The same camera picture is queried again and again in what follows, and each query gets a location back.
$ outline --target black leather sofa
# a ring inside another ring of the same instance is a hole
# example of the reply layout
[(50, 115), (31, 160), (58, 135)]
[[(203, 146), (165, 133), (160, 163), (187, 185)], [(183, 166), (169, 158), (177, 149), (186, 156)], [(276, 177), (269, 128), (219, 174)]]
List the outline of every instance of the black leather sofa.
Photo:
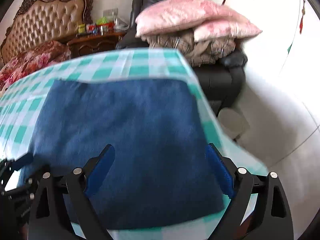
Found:
[[(116, 45), (116, 49), (149, 47), (147, 42), (135, 38), (138, 14), (148, 6), (161, 0), (133, 0), (128, 33)], [(194, 68), (202, 90), (213, 111), (218, 114), (221, 108), (230, 107), (239, 95), (245, 81), (243, 67), (247, 56), (236, 49), (216, 64), (203, 64)]]

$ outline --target bolt head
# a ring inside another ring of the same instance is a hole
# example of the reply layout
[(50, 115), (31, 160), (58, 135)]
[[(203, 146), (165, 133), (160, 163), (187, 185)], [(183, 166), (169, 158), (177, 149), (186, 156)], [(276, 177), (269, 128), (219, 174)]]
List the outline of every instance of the bolt head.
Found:
[(274, 171), (270, 172), (270, 176), (273, 177), (274, 179), (278, 178), (278, 174), (276, 174)]
[(47, 179), (50, 177), (50, 173), (46, 172), (45, 174), (43, 174), (42, 178)]
[(240, 173), (240, 174), (246, 174), (247, 173), (247, 170), (245, 169), (245, 168), (239, 168), (238, 169), (238, 172)]
[(75, 175), (78, 175), (78, 174), (80, 174), (82, 172), (82, 169), (81, 168), (75, 168), (74, 170), (73, 170), (73, 174), (75, 174)]

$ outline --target checkered blanket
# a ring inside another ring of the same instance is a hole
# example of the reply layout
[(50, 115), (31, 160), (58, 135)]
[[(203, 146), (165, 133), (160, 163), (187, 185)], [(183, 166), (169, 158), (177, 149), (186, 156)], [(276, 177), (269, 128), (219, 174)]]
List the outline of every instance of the checkered blanket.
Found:
[[(231, 158), (238, 167), (246, 167), (254, 174), (268, 174), (263, 163), (223, 134), (195, 73), (180, 52), (174, 49), (128, 49), (93, 54), (56, 64), (18, 80), (0, 99), (1, 153), (12, 159), (27, 152), (40, 109), (55, 79), (101, 82), (147, 77), (185, 81), (190, 92), (196, 97), (208, 143), (214, 143), (221, 154)], [(252, 212), (255, 201), (256, 196), (253, 195), (244, 219)], [(224, 204), (225, 208), (229, 204), (227, 196), (224, 196)], [(115, 240), (202, 240), (209, 237), (224, 212), (225, 210), (174, 226), (110, 233)], [(74, 227), (76, 232), (81, 234), (79, 226)]]

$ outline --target blue towel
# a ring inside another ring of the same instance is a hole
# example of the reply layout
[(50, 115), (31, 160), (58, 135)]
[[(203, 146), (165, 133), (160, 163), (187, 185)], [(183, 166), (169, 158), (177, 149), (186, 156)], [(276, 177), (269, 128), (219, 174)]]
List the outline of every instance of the blue towel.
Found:
[[(178, 80), (54, 81), (32, 135), (34, 161), (20, 183), (44, 163), (55, 176), (67, 174), (106, 144), (115, 161), (89, 198), (104, 227), (161, 227), (223, 209), (196, 99)], [(66, 206), (76, 222), (67, 199)]]

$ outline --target tufted headboard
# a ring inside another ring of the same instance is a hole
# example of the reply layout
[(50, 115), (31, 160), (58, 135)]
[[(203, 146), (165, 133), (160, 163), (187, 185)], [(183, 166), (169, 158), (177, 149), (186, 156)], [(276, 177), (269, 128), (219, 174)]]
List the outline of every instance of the tufted headboard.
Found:
[(4, 64), (45, 41), (60, 40), (92, 23), (93, 0), (24, 0), (0, 50)]

